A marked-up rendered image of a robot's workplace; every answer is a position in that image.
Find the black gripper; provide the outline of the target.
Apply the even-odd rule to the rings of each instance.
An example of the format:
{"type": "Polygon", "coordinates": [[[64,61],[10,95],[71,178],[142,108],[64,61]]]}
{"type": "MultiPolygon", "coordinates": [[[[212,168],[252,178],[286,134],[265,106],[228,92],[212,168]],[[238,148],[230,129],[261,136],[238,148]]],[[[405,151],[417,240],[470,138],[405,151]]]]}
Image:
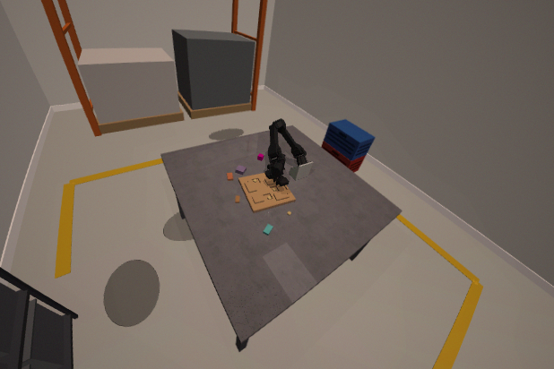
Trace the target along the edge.
{"type": "MultiPolygon", "coordinates": [[[[270,169],[272,166],[272,164],[269,164],[267,166],[268,169],[270,169]]],[[[275,183],[276,182],[276,185],[279,185],[279,186],[284,186],[284,185],[288,185],[289,184],[289,180],[282,176],[284,173],[283,173],[283,170],[285,169],[285,167],[282,169],[281,173],[279,176],[276,176],[274,179],[273,179],[273,182],[275,183]]]]}

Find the teal rectangular block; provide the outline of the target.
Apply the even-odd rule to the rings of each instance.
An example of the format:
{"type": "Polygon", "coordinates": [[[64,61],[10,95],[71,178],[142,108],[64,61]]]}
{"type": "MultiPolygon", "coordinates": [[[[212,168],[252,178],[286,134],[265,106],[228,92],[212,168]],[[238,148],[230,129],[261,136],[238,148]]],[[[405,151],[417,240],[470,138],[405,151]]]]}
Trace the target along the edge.
{"type": "Polygon", "coordinates": [[[270,225],[270,224],[267,224],[267,226],[265,227],[263,233],[266,234],[266,235],[269,235],[272,229],[273,229],[273,226],[270,225]]]}

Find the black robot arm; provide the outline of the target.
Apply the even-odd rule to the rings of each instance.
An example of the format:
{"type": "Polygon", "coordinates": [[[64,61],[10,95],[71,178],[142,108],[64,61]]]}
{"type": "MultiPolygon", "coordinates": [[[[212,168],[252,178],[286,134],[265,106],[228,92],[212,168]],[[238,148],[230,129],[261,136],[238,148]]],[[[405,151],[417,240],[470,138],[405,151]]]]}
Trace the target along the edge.
{"type": "Polygon", "coordinates": [[[294,159],[297,159],[298,166],[308,163],[305,156],[307,153],[299,144],[295,143],[290,133],[287,131],[285,121],[282,118],[274,121],[273,124],[269,126],[269,129],[270,146],[268,148],[268,157],[270,164],[273,164],[270,169],[265,171],[265,175],[268,179],[274,179],[276,176],[279,176],[285,165],[285,155],[281,153],[281,147],[278,143],[278,133],[281,133],[283,138],[290,145],[291,153],[294,159]]]}

